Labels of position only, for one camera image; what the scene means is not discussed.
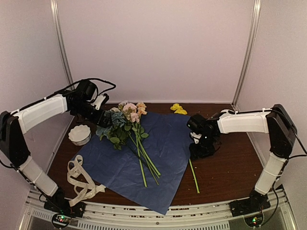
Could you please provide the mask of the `blue wrapping paper sheet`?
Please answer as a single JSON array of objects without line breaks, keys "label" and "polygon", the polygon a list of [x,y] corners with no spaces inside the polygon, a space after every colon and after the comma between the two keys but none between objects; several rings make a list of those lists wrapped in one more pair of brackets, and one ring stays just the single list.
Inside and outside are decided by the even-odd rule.
[{"label": "blue wrapping paper sheet", "polygon": [[93,136],[78,152],[83,168],[113,192],[165,215],[189,164],[189,118],[149,112],[141,118],[149,136],[136,146],[132,134],[121,150]]}]

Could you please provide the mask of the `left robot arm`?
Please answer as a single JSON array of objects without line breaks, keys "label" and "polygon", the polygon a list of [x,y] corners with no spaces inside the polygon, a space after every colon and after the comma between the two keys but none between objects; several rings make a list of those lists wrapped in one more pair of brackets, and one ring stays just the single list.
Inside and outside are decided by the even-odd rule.
[{"label": "left robot arm", "polygon": [[65,113],[79,115],[100,127],[111,126],[111,117],[104,110],[104,104],[109,100],[107,92],[115,89],[116,85],[110,82],[111,87],[100,92],[95,80],[79,80],[75,89],[64,87],[20,109],[4,111],[0,115],[0,150],[10,162],[9,168],[51,197],[50,204],[59,213],[69,209],[69,202],[61,195],[55,195],[58,185],[35,162],[25,137],[38,125]]}]

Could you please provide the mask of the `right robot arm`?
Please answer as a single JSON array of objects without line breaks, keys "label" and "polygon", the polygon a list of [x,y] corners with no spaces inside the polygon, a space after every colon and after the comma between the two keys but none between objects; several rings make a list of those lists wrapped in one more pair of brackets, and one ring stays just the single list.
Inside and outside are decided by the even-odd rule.
[{"label": "right robot arm", "polygon": [[256,111],[232,111],[224,109],[209,118],[200,114],[190,117],[187,122],[192,143],[189,145],[193,160],[210,157],[217,149],[221,134],[264,133],[269,135],[270,155],[256,182],[255,194],[246,200],[249,211],[257,211],[264,204],[274,182],[282,175],[286,162],[290,159],[297,136],[297,128],[281,104]]}]

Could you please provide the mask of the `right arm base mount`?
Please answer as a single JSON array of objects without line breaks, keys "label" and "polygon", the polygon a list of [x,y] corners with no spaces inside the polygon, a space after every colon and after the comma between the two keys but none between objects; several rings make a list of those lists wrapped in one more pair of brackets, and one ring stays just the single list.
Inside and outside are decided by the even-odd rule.
[{"label": "right arm base mount", "polygon": [[270,208],[268,195],[262,195],[252,190],[248,198],[234,200],[229,203],[232,217],[244,216],[248,227],[257,228],[264,223],[263,210]]}]

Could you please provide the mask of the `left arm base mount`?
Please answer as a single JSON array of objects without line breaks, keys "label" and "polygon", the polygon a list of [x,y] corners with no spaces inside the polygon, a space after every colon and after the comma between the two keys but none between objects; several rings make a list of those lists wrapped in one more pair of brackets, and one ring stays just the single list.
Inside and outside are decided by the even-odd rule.
[{"label": "left arm base mount", "polygon": [[48,196],[44,192],[41,195],[45,197],[44,209],[53,211],[51,224],[57,230],[62,230],[70,224],[73,218],[82,218],[85,212],[86,204],[79,202],[74,206],[70,206],[68,200],[65,198],[64,190],[59,187],[53,196]]}]

